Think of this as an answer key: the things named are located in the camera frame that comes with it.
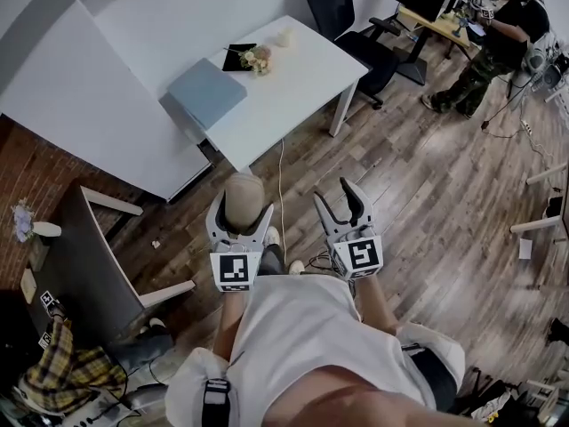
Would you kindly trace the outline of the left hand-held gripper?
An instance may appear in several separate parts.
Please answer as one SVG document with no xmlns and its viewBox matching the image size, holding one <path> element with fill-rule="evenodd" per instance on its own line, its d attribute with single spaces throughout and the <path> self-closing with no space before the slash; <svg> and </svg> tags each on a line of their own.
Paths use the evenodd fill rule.
<svg viewBox="0 0 569 427">
<path fill-rule="evenodd" d="M 232 238 L 225 222 L 225 195 L 220 191 L 212 201 L 205 227 L 212 244 L 210 262 L 216 287 L 223 293 L 252 290 L 263 254 L 263 240 L 268 231 L 274 205 L 266 205 L 249 229 L 248 236 Z"/>
</svg>

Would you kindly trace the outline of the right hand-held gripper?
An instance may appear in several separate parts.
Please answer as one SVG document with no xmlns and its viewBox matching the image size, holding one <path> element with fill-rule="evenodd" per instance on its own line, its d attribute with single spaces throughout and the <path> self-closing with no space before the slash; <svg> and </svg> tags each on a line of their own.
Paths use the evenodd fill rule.
<svg viewBox="0 0 569 427">
<path fill-rule="evenodd" d="M 340 177 L 340 183 L 351 212 L 349 224 L 357 229 L 346 232 L 345 223 L 336 219 L 325 198 L 319 192 L 313 195 L 334 270 L 342 280 L 374 276 L 383 267 L 383 252 L 381 237 L 369 226 L 373 203 L 353 181 Z"/>
</svg>

